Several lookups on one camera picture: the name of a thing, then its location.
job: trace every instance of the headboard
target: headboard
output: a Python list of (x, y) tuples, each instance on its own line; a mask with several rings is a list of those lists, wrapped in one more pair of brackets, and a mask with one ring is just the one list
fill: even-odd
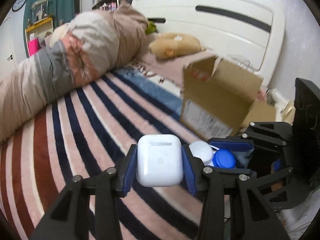
[(158, 31), (189, 33), (217, 55), (264, 78), (267, 86), (282, 47), (285, 18), (268, 0), (133, 0)]

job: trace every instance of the door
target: door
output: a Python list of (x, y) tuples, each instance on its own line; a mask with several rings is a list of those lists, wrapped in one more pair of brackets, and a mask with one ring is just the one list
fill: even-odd
[(0, 80), (9, 76), (16, 67), (11, 34), (11, 19), (8, 18), (0, 26)]

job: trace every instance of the pink bag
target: pink bag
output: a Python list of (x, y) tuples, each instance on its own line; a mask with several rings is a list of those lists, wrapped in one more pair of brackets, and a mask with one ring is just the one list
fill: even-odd
[(35, 54), (38, 50), (40, 50), (40, 44), (38, 39), (34, 39), (32, 41), (28, 42), (28, 48), (29, 48), (29, 56), (31, 57), (33, 54)]

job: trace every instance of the blue gripper pad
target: blue gripper pad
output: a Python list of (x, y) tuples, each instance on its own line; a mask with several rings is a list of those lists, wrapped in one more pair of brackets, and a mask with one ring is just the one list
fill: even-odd
[(138, 158), (138, 147), (135, 146), (134, 152), (132, 153), (131, 158), (129, 160), (127, 170), (125, 171), (125, 174), (124, 174), (124, 183), (123, 183), (122, 192), (125, 195), (127, 195), (127, 193), (131, 190), (134, 177), (136, 176), (137, 158)]
[(195, 196), (197, 193), (196, 189), (196, 176), (192, 170), (191, 164), (189, 162), (188, 155), (186, 153), (186, 150), (182, 146), (182, 163), (183, 163), (183, 173), (184, 177), (187, 182), (188, 190), (189, 192)]

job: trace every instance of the airpods case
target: airpods case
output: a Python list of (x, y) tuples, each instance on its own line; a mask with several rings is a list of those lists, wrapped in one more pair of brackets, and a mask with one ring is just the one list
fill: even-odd
[(137, 179), (145, 187), (171, 187), (183, 178), (181, 142), (171, 134), (144, 135), (138, 141)]

